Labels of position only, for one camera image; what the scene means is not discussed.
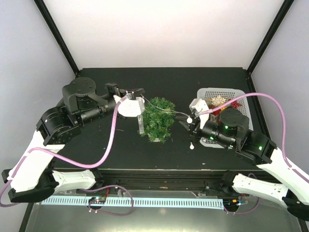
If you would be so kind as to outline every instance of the black tabletop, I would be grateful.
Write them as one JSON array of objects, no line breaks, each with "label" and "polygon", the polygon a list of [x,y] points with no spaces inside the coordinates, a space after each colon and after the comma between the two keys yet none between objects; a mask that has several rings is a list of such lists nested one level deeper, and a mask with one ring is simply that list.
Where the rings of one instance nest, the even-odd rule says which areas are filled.
[{"label": "black tabletop", "polygon": [[[200,88],[219,87],[250,92],[242,68],[91,68],[81,76],[92,78],[99,95],[106,93],[105,84],[117,82],[120,88],[144,88],[145,97],[164,97],[176,110],[190,113],[189,104]],[[253,128],[261,132],[253,101],[248,99]],[[111,116],[85,127],[60,154],[82,163],[95,163],[102,157],[108,143]],[[187,131],[175,122],[172,136],[165,144],[150,143],[137,133],[136,118],[118,119],[112,151],[99,167],[102,169],[164,169],[164,170],[249,170],[255,167],[237,158],[232,151],[198,145],[190,150]],[[55,168],[75,168],[57,160]]]}]

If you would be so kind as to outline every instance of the white wall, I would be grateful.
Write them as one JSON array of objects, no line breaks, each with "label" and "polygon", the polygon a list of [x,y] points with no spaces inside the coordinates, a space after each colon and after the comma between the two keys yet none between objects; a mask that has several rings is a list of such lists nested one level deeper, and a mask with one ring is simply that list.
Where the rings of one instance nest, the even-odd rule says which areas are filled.
[{"label": "white wall", "polygon": [[[42,113],[57,104],[74,74],[34,1],[1,0],[0,9],[2,172],[18,162]],[[9,202],[6,193],[2,202]],[[18,231],[26,206],[0,208],[0,231]]]},{"label": "white wall", "polygon": [[283,0],[45,0],[81,68],[247,68]]},{"label": "white wall", "polygon": [[[286,152],[309,173],[309,1],[294,1],[253,72],[257,91],[277,99],[287,121]],[[281,146],[281,119],[275,105],[260,99],[271,136]]]}]

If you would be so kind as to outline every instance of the red ornament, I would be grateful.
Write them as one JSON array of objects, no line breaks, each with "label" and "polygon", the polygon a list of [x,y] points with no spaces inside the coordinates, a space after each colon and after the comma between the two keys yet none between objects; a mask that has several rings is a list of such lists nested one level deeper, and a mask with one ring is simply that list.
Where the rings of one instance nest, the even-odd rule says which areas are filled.
[{"label": "red ornament", "polygon": [[237,107],[242,106],[242,104],[238,103],[237,101],[234,101],[231,103],[231,106],[234,107],[235,109],[237,109]]},{"label": "red ornament", "polygon": [[218,116],[220,114],[221,110],[217,110],[215,112],[213,112],[212,114],[215,115],[215,116]]}]

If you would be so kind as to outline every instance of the perforated basket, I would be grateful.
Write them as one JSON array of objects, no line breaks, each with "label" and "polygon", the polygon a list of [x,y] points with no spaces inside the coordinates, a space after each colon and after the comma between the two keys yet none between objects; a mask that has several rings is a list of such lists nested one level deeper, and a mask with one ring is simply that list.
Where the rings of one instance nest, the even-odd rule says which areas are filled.
[{"label": "perforated basket", "polygon": [[[201,99],[209,99],[209,98],[215,98],[218,95],[224,97],[225,99],[233,99],[235,97],[244,95],[245,93],[239,89],[232,89],[232,88],[201,88],[197,92],[197,98]],[[252,125],[252,120],[251,120],[251,115],[250,115],[250,110],[248,106],[248,101],[246,98],[242,98],[238,100],[242,106],[238,107],[237,109],[245,116],[249,118],[249,129],[253,130],[253,125]],[[217,116],[210,114],[209,115],[209,120],[211,121],[216,121]],[[208,140],[206,138],[202,138],[200,140],[200,143],[203,146],[207,147],[214,147],[214,148],[223,148],[222,146],[216,144],[215,142]]]}]

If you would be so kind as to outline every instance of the artificial tree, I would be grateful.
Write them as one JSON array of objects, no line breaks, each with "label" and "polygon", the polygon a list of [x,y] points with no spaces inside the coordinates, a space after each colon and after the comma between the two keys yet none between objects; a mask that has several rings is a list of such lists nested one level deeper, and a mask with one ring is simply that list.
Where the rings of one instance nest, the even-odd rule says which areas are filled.
[{"label": "artificial tree", "polygon": [[170,137],[169,127],[174,123],[175,113],[172,111],[175,105],[165,98],[153,98],[146,103],[142,114],[144,122],[144,133],[150,142],[164,143]]}]

